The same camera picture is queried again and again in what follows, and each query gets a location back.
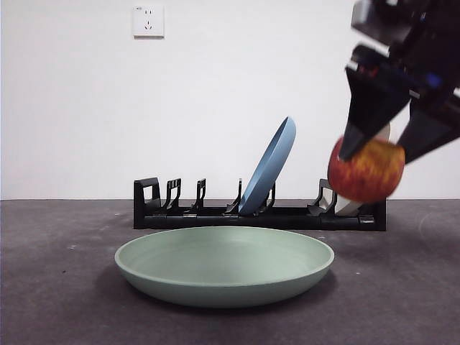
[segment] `plate rim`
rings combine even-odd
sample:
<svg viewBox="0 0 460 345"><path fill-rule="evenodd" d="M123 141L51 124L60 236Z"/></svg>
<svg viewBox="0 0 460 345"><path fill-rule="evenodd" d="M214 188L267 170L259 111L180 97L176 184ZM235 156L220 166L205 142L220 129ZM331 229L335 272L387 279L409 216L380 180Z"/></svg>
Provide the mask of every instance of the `plate rim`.
<svg viewBox="0 0 460 345"><path fill-rule="evenodd" d="M179 281L179 280L171 280L171 279L165 279L161 277L153 277L151 275L146 275L143 273L140 273L136 270L131 269L130 267L126 266L123 262L120 260L120 253L123 251L124 248L126 248L129 245L132 245L134 242L141 241L147 237L155 236L158 234L165 234L165 233L170 233L174 231L190 231L193 229L202 229L202 228L246 228L246 229L259 229L259 230L264 230L264 231L278 231L282 233L287 233L293 236L302 236L306 237L309 240L313 240L314 242L318 242L320 245L324 246L326 250L329 253L329 258L328 260L323 263L322 265L319 265L313 270L308 271L307 273L297 275L294 277L289 277L289 278L282 278L282 279L276 279L276 280L265 280L265 281L260 281L260 282L250 282L250 283L240 283L240 282L235 282L235 283L220 283L220 282L184 282L184 281ZM320 241L319 239L315 239L314 237L305 235L305 234L299 234L297 232L293 231L286 231L286 230L279 230L279 229L271 229L271 228L262 228L262 227L257 227L257 226L194 226L190 228L181 228L181 229L172 229L172 230L167 230L167 231L159 231L155 232L153 234L148 234L144 235L141 237L137 237L136 239L132 239L131 241L128 241L127 243L123 244L121 247L117 249L114 255L115 263L119 267L120 270L128 272L130 275L133 275L135 277L140 277L145 280L149 280L150 282L155 282L155 283L162 283L162 284L169 284L169 285L178 285L178 286L185 286L185 287L194 287L194 288L237 288L237 287L252 287L252 286L261 286L261 285L272 285L272 284L278 284L281 282L290 282L293 280L299 280L305 277L309 277L311 275L314 275L329 266L331 266L332 262L335 259L335 254L332 248L324 243L323 241Z"/></svg>

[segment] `gray floor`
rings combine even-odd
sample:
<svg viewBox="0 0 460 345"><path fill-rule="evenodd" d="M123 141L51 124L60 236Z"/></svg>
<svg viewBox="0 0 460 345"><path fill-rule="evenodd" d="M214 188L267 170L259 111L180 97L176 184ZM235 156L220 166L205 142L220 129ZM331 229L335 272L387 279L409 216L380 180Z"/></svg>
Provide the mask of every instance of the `gray floor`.
<svg viewBox="0 0 460 345"><path fill-rule="evenodd" d="M285 302L203 310L138 293L114 264L131 201L1 203L2 344L460 344L460 201L393 201L387 232L306 231L336 253Z"/></svg>

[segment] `blue plate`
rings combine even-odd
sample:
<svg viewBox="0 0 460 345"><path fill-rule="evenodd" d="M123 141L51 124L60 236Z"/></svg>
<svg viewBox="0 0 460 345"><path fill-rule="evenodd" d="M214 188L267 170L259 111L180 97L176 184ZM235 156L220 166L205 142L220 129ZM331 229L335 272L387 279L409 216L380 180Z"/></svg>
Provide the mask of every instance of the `blue plate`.
<svg viewBox="0 0 460 345"><path fill-rule="evenodd" d="M270 192L288 158L295 139L295 123L287 117L265 150L239 203L239 214L254 213Z"/></svg>

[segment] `white wall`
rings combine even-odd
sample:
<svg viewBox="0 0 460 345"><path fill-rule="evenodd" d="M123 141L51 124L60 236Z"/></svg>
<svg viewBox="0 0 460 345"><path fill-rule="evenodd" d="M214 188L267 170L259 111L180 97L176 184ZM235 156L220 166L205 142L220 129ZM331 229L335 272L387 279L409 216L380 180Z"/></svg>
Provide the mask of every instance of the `white wall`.
<svg viewBox="0 0 460 345"><path fill-rule="evenodd" d="M292 116L277 197L313 198L348 114L354 1L165 0L165 40L134 40L149 3L2 1L1 197L131 198L159 176L233 198ZM394 197L458 198L459 148L408 166Z"/></svg>

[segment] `plate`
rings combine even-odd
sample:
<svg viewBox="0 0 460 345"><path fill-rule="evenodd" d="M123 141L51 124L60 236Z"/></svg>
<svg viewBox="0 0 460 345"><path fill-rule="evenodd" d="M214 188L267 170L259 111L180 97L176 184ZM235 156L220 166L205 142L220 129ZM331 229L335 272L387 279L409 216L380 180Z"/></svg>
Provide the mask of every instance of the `plate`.
<svg viewBox="0 0 460 345"><path fill-rule="evenodd" d="M288 158L294 139L295 123L287 117L276 131L247 184L239 203L239 214L245 216L254 213L262 205Z"/></svg>
<svg viewBox="0 0 460 345"><path fill-rule="evenodd" d="M115 254L123 276L143 293L206 308L242 308L299 295L333 260L333 250L317 239L244 226L158 232Z"/></svg>

